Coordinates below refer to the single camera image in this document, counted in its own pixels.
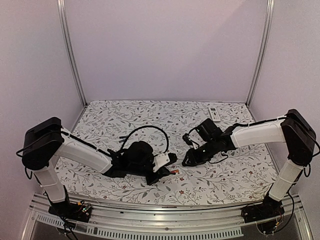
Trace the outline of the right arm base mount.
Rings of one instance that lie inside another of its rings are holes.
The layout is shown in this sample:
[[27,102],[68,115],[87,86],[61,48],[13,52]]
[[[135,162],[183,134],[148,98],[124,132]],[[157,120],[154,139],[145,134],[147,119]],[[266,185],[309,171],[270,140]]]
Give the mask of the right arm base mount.
[[262,203],[250,203],[241,209],[245,223],[274,218],[285,213],[282,201],[276,201],[266,195]]

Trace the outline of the long white remote control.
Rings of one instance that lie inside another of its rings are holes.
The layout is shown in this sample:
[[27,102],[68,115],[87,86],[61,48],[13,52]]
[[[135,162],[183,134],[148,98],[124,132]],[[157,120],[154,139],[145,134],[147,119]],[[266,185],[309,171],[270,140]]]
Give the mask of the long white remote control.
[[179,169],[173,169],[173,170],[170,170],[169,173],[171,175],[179,175],[180,174],[180,170]]

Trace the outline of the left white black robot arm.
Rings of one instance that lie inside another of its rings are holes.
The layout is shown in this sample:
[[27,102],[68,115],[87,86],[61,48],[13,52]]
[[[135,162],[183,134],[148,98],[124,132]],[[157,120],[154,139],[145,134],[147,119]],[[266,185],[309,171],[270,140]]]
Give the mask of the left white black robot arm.
[[70,217],[75,210],[68,201],[66,187],[54,170],[54,164],[60,157],[90,167],[109,178],[124,178],[126,175],[144,177],[148,185],[169,176],[171,172],[167,167],[178,159],[167,149],[154,154],[151,145],[145,141],[135,141],[128,148],[122,146],[117,151],[104,151],[73,135],[62,126],[58,117],[51,117],[29,129],[24,136],[23,148],[16,155],[24,167],[34,173],[63,217]]

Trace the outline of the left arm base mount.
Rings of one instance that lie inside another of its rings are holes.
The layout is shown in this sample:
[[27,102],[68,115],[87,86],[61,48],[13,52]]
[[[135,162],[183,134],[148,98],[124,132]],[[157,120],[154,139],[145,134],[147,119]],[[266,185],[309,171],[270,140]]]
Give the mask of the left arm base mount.
[[47,196],[50,203],[48,212],[63,219],[88,223],[93,210],[92,205],[89,202],[85,203],[84,200],[81,200],[77,203],[70,202],[69,195],[65,186],[63,186],[63,190],[64,199],[62,201],[52,202],[51,199]]

